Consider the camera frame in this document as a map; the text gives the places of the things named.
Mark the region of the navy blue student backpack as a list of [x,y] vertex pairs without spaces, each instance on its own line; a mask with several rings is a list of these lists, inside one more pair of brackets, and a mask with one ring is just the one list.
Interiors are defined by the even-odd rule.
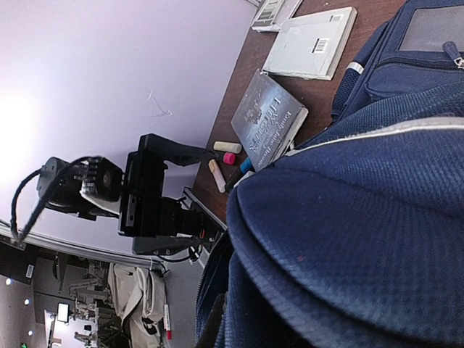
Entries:
[[463,3],[407,1],[332,122],[228,197],[196,301],[214,347],[463,345]]

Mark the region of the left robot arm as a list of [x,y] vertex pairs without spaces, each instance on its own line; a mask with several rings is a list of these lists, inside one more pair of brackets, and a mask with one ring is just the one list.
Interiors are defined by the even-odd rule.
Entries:
[[181,199],[163,194],[169,164],[187,167],[219,158],[214,150],[180,144],[149,133],[119,168],[105,157],[71,164],[51,157],[38,171],[37,192],[44,207],[95,221],[116,218],[119,234],[133,240],[133,253],[170,256],[212,244],[218,227]]

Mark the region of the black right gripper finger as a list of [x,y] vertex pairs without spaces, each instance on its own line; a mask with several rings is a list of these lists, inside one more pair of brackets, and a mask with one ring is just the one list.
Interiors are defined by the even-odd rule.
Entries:
[[220,325],[223,320],[225,306],[226,295],[219,294],[207,318],[203,333],[197,342],[198,348],[213,348],[215,346],[220,331]]

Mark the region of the dark Wuthering Heights book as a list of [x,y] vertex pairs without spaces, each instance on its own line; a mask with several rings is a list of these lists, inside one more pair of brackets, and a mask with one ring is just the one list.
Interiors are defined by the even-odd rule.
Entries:
[[287,152],[308,114],[300,101],[258,69],[231,126],[252,167],[259,171]]

